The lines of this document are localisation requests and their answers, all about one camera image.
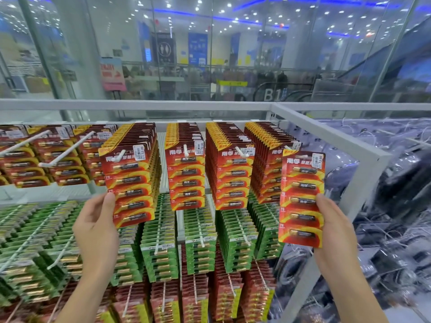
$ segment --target hand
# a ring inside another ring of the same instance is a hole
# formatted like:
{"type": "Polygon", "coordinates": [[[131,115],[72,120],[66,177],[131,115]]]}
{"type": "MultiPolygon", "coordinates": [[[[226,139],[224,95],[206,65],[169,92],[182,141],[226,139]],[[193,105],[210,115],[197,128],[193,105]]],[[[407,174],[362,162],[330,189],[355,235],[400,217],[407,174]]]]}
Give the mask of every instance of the hand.
{"type": "Polygon", "coordinates": [[[73,233],[81,251],[82,276],[108,284],[117,261],[118,231],[112,221],[115,195],[98,195],[85,202],[73,233]]]}
{"type": "Polygon", "coordinates": [[[363,277],[358,260],[356,233],[340,208],[323,194],[316,196],[317,206],[325,219],[322,248],[314,249],[317,266],[326,281],[348,282],[355,274],[363,277]]]}

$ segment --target left hand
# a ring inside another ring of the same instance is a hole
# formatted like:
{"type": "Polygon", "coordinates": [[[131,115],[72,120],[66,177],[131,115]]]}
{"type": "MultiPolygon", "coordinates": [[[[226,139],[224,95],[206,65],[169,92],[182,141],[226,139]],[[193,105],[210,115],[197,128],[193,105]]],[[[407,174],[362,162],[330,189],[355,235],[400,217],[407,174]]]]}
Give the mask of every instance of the left hand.
{"type": "Polygon", "coordinates": [[[85,202],[73,233],[81,251],[82,276],[109,282],[114,272],[119,249],[118,231],[112,220],[115,195],[107,193],[85,202]]]}

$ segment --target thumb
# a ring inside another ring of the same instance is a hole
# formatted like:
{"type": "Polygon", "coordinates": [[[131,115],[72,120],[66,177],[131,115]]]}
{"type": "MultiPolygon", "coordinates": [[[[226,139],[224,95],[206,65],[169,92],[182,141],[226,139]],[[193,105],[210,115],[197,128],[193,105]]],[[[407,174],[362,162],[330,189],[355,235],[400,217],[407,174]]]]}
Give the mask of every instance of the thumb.
{"type": "Polygon", "coordinates": [[[105,195],[105,198],[103,199],[102,204],[102,210],[100,211],[100,217],[97,220],[96,224],[114,224],[113,222],[113,214],[114,214],[114,207],[115,207],[115,195],[113,192],[109,192],[105,195]]]}
{"type": "Polygon", "coordinates": [[[338,206],[323,194],[316,195],[316,204],[326,223],[338,222],[340,220],[340,213],[344,216],[338,206]]]}

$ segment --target person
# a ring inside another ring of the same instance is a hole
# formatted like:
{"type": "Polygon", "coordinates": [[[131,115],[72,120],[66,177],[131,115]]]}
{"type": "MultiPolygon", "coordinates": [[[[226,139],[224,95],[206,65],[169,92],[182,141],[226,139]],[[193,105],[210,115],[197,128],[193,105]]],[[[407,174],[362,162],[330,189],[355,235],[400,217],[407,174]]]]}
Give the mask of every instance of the person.
{"type": "MultiPolygon", "coordinates": [[[[388,323],[359,266],[352,223],[330,199],[316,197],[325,218],[323,247],[314,250],[317,265],[334,297],[342,323],[388,323]]],[[[119,237],[112,222],[112,193],[88,200],[74,226],[81,250],[82,277],[56,323],[93,323],[116,264],[119,237]]]]}

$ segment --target poster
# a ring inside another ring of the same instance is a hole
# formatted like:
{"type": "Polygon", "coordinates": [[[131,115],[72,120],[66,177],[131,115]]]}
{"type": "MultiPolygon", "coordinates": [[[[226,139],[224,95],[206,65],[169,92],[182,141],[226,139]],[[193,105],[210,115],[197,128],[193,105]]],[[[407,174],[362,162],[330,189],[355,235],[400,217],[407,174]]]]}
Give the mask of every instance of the poster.
{"type": "Polygon", "coordinates": [[[189,64],[204,66],[207,64],[208,35],[189,33],[189,64]]]}
{"type": "Polygon", "coordinates": [[[102,74],[102,84],[105,90],[119,90],[123,92],[127,90],[121,59],[101,58],[100,72],[102,74]]]}
{"type": "Polygon", "coordinates": [[[153,34],[154,61],[157,64],[175,64],[175,40],[169,33],[153,34]]]}

